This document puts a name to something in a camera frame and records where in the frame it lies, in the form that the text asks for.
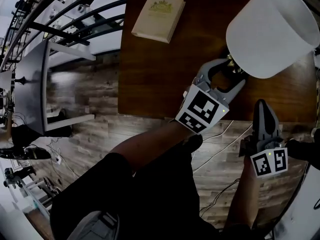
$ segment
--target book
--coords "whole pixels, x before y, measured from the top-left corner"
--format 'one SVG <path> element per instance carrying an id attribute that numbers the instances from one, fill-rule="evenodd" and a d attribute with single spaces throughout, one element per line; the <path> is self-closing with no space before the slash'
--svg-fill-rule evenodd
<path id="1" fill-rule="evenodd" d="M 170 43 L 185 4 L 184 0 L 147 0 L 131 33 Z"/>

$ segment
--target wooden floor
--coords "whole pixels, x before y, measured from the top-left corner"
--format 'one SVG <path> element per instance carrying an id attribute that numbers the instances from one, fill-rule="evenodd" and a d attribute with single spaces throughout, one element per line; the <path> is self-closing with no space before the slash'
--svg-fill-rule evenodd
<path id="1" fill-rule="evenodd" d="M 119 54 L 110 53 L 99 56 L 97 61 L 83 61 L 60 66 L 48 74 L 48 104 L 65 108 L 67 116 L 94 113 L 96 118 L 74 125 L 74 134 L 71 138 L 62 138 L 53 144 L 54 149 L 56 151 L 59 149 L 65 159 L 61 165 L 54 164 L 50 160 L 32 162 L 38 177 L 47 176 L 56 186 L 65 189 L 122 141 L 159 127 L 169 120 L 168 118 L 162 120 L 118 114 L 118 70 Z M 229 123 L 230 121 L 220 121 L 204 134 L 203 138 L 222 133 Z M 235 121 L 223 136 L 205 141 L 195 152 L 192 166 L 197 168 L 225 148 L 251 123 L 250 121 Z M 281 127 L 282 135 L 286 140 L 295 138 L 310 141 L 309 136 L 314 124 L 281 123 Z M 251 133 L 250 129 L 243 138 Z M 50 138 L 43 137 L 34 144 L 49 149 L 46 145 L 50 142 Z M 240 177 L 243 158 L 238 157 L 239 144 L 240 141 L 235 142 L 194 175 L 200 196 L 200 207 L 207 206 L 222 189 Z M 289 158 L 288 172 L 261 182 L 257 219 L 260 226 L 272 222 L 279 216 L 296 189 L 305 166 L 304 162 Z M 218 199 L 216 205 L 204 214 L 203 218 L 217 228 L 222 228 L 236 188 L 237 184 L 228 189 Z"/>

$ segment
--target wooden table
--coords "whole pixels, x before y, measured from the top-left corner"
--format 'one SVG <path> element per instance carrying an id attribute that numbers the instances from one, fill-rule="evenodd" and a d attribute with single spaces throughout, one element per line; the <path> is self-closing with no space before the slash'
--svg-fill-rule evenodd
<path id="1" fill-rule="evenodd" d="M 226 49 L 228 24 L 248 1 L 185 0 L 167 44 L 131 34 L 146 0 L 128 0 L 121 41 L 118 112 L 175 117 L 182 94 L 200 66 L 219 58 Z M 227 87 L 228 81 L 218 74 L 212 87 Z M 281 122 L 314 122 L 316 74 L 312 54 L 271 78 L 249 77 L 223 119 L 252 120 L 258 99 L 265 99 Z"/>

